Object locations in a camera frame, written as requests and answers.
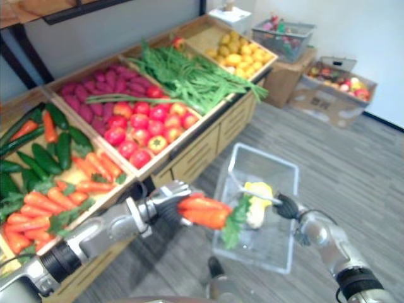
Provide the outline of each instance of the plastic container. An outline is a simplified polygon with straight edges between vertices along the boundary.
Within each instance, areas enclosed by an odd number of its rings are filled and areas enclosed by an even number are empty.
[[[234,207],[246,191],[245,182],[263,181],[275,192],[297,196],[299,168],[274,155],[237,143],[220,172],[215,198]],[[271,207],[266,209],[264,224],[253,230],[247,225],[234,249],[226,249],[220,231],[213,237],[213,252],[246,264],[282,274],[290,273],[293,255],[294,221],[286,220]]]
[[[316,27],[313,24],[283,22],[285,33],[267,30],[269,20],[252,29],[252,38],[279,56],[278,60],[294,63],[303,55]]]

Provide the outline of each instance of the cable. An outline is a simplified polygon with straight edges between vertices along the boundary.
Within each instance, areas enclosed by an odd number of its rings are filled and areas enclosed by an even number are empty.
[[[35,256],[36,256],[36,254],[21,254],[19,256],[15,256],[15,257],[13,257],[11,259],[8,259],[8,260],[4,261],[3,263],[1,263],[0,268],[2,268],[3,266],[6,266],[8,263],[10,263],[10,262],[12,262],[14,260],[17,260],[17,259],[20,259],[20,258],[32,258],[32,257],[35,257]]]

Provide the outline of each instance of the yellow fruit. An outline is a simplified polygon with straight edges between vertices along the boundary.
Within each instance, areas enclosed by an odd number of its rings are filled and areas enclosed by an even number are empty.
[[[230,42],[230,35],[226,34],[222,37],[222,39],[220,40],[220,44],[229,44]]]
[[[237,54],[228,55],[226,58],[226,64],[229,66],[237,66],[241,62],[242,57]]]
[[[226,46],[222,45],[221,47],[219,47],[219,54],[223,57],[227,57],[228,55],[230,55],[230,51]]]
[[[248,56],[250,56],[252,53],[253,53],[253,52],[251,51],[251,49],[249,48],[248,45],[243,45],[243,46],[241,47],[241,54],[242,54],[242,55],[248,55]]]

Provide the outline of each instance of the fruit basket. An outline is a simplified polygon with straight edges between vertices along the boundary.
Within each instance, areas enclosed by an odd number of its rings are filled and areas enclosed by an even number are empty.
[[[245,193],[247,182],[264,182],[273,192],[280,191],[297,196],[299,168],[263,151],[242,143],[236,143],[231,156],[223,165],[215,191],[215,198],[234,207]],[[216,231],[213,252],[216,255],[259,266],[266,270],[287,274],[290,272],[293,254],[294,221],[281,218],[267,207],[263,224],[258,229],[244,225],[239,243],[227,249],[222,232]]]

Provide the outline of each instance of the wooden crate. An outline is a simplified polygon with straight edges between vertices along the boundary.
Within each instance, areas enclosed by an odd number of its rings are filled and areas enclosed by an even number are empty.
[[[23,113],[26,111],[30,110],[32,107],[35,107],[37,104],[41,102],[48,102],[47,97],[41,92],[39,88],[36,88],[34,90],[29,91],[28,93],[15,98],[11,100],[10,102],[6,103],[2,109],[1,109],[1,129],[2,129],[2,134],[7,130],[11,125],[14,124],[14,122],[21,117]],[[126,186],[129,186],[132,182],[135,180],[135,175],[129,171],[125,165],[120,162],[120,159],[115,157],[114,155],[111,155],[108,150],[105,150],[103,148],[103,145],[99,142],[99,135],[95,133],[92,129],[89,129],[86,127],[86,125],[82,125],[80,123],[77,123],[76,119],[74,117],[71,117],[71,113],[68,111],[65,111],[64,109],[61,108],[61,110],[65,113],[66,117],[69,120],[70,125],[76,126],[77,128],[80,128],[89,138],[90,141],[92,142],[93,146],[96,149],[96,152],[99,151],[104,151],[106,154],[113,160],[115,161],[116,164],[118,164],[125,173],[127,173],[128,177],[125,181],[124,184],[120,186],[116,186],[111,192],[107,194],[98,194],[98,195],[92,195],[92,198],[95,199],[94,205],[88,209],[86,212],[84,212],[77,220],[75,220],[67,229],[72,230],[76,228],[79,224],[84,222],[89,216],[94,214],[97,210],[100,208],[108,207],[112,204],[115,203],[116,199],[119,197],[119,195],[123,192],[123,190],[126,188]],[[41,145],[45,144],[44,136],[39,136],[35,140],[27,143],[26,145],[22,146],[19,148],[22,152],[31,155],[31,145],[32,143],[39,143]],[[10,161],[14,161],[17,163],[22,164],[23,166],[26,166],[23,164],[23,162],[20,160],[20,158],[16,155],[16,153],[11,153],[9,155],[6,155],[5,158]],[[84,174],[79,171],[75,166],[72,166],[68,171],[63,172],[61,175],[57,176],[56,179],[62,179],[64,181],[72,182],[73,184],[77,183],[78,180],[84,179],[85,176]],[[21,174],[13,174],[13,179],[14,181],[21,187],[22,185],[22,178]],[[1,241],[0,241],[0,248],[3,251],[3,253],[6,255],[7,258],[12,258],[15,255],[11,252],[9,249],[6,241],[3,239],[3,235],[1,235]],[[53,241],[50,241],[46,246],[44,246],[39,252],[39,255],[42,255],[46,251],[48,251],[51,247],[53,247],[58,241],[60,241],[60,237],[56,237]],[[18,262],[12,262],[10,263],[10,267],[7,267],[7,269],[15,269],[16,267],[19,267]]]

